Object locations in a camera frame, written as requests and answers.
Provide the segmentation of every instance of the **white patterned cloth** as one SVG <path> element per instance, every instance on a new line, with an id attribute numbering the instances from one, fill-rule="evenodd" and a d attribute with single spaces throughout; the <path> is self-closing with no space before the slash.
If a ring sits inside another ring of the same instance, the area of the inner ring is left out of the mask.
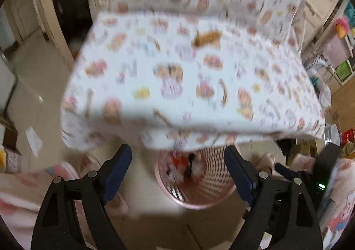
<path id="1" fill-rule="evenodd" d="M 219 43 L 193 47 L 197 31 Z M 71 148 L 120 136 L 193 150 L 251 139 L 320 137 L 324 115 L 299 55 L 214 17 L 100 13 L 65 91 Z"/>

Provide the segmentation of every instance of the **green basket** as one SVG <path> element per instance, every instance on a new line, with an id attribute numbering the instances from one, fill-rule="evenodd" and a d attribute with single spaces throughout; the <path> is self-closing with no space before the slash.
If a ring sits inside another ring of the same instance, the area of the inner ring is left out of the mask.
<path id="1" fill-rule="evenodd" d="M 347 61 L 340 64 L 339 68 L 336 71 L 337 76 L 341 81 L 345 81 L 352 75 L 351 67 Z"/>

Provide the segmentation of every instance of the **bedding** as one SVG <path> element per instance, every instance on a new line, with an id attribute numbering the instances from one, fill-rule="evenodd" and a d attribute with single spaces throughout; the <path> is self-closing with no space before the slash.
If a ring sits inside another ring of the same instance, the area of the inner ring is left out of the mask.
<path id="1" fill-rule="evenodd" d="M 208 1 L 116 0 L 98 15 L 63 96 L 68 147 L 120 137 L 190 151 L 322 135 L 299 55 L 303 0 L 256 0 L 257 12 L 250 0 Z M 211 32 L 220 38 L 193 46 Z"/>

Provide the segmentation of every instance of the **laundry basket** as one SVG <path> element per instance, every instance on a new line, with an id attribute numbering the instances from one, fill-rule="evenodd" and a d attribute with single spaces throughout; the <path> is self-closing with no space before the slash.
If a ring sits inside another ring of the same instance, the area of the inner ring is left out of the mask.
<path id="1" fill-rule="evenodd" d="M 228 198 L 236 189 L 224 164 L 224 149 L 227 146 L 210 147 L 198 150 L 206 165 L 206 172 L 197 183 L 175 184 L 166 178 L 164 155 L 158 153 L 155 175 L 162 191 L 177 204 L 189 209 L 207 209 Z"/>

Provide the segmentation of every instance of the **blue gripper pad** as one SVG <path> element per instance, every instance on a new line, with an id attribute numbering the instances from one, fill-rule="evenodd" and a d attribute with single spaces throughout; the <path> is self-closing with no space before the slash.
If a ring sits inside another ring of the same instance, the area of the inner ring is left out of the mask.
<path id="1" fill-rule="evenodd" d="M 122 145 L 109 162 L 112 163 L 110 165 L 112 169 L 105 179 L 105 192 L 102 197 L 105 205 L 115 197 L 118 189 L 121 186 L 122 180 L 125 177 L 126 172 L 132 162 L 131 148 L 128 145 Z"/>
<path id="2" fill-rule="evenodd" d="M 240 156 L 237 149 L 231 146 L 224 150 L 224 164 L 227 166 L 233 182 L 237 187 L 240 198 L 252 206 L 254 204 L 253 190 L 257 186 L 257 178 L 254 174 L 249 177 L 247 170 L 251 173 L 255 172 L 256 174 L 257 172 L 253 165 L 249 161 L 245 161 Z"/>
<path id="3" fill-rule="evenodd" d="M 297 173 L 286 168 L 284 165 L 280 163 L 275 164 L 275 171 L 282 176 L 284 176 L 287 180 L 292 181 L 294 178 L 297 177 Z"/>

